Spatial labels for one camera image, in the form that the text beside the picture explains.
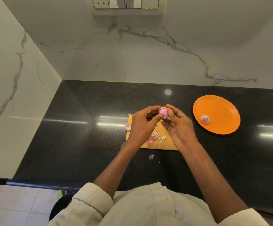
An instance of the black granite countertop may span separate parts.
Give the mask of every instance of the black granite countertop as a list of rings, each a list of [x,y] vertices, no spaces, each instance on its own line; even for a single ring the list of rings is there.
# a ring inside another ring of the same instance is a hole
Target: black granite countertop
[[[236,132],[216,135],[196,122],[193,104],[209,94],[236,106],[241,117]],[[273,209],[273,89],[64,80],[7,183],[79,189],[94,181],[116,156],[125,141],[123,125],[129,114],[167,103],[193,120],[200,143],[246,204]],[[118,190],[154,182],[202,198],[178,151],[140,149]]]

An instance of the person's left hand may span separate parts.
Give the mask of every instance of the person's left hand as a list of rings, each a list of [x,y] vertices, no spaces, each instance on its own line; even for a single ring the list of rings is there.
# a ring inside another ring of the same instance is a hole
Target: person's left hand
[[[163,114],[158,113],[160,107],[161,106],[159,105],[148,106],[147,108],[133,114],[127,144],[133,144],[139,149],[143,143],[149,139],[155,126],[164,116]]]

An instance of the forearm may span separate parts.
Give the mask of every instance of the forearm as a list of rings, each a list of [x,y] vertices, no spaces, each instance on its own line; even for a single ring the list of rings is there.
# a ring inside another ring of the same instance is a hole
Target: forearm
[[[137,146],[127,142],[124,143],[118,155],[93,183],[99,186],[102,190],[108,193],[111,198],[113,198],[123,174],[137,150]]]
[[[183,156],[217,223],[247,209],[199,142],[183,151]]]

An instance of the shirt button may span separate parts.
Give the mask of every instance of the shirt button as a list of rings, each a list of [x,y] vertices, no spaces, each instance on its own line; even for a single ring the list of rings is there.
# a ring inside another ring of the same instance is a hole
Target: shirt button
[[[168,201],[168,198],[167,197],[163,197],[162,199],[161,199],[161,202],[163,202],[163,203],[165,203],[165,202],[167,202]]]

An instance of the shirt sleeve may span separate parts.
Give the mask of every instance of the shirt sleeve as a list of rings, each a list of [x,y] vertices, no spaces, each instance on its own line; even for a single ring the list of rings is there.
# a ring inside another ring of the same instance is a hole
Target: shirt sleeve
[[[245,209],[225,218],[219,226],[269,226],[254,209]]]
[[[112,198],[99,186],[87,183],[48,226],[97,226],[113,205]]]

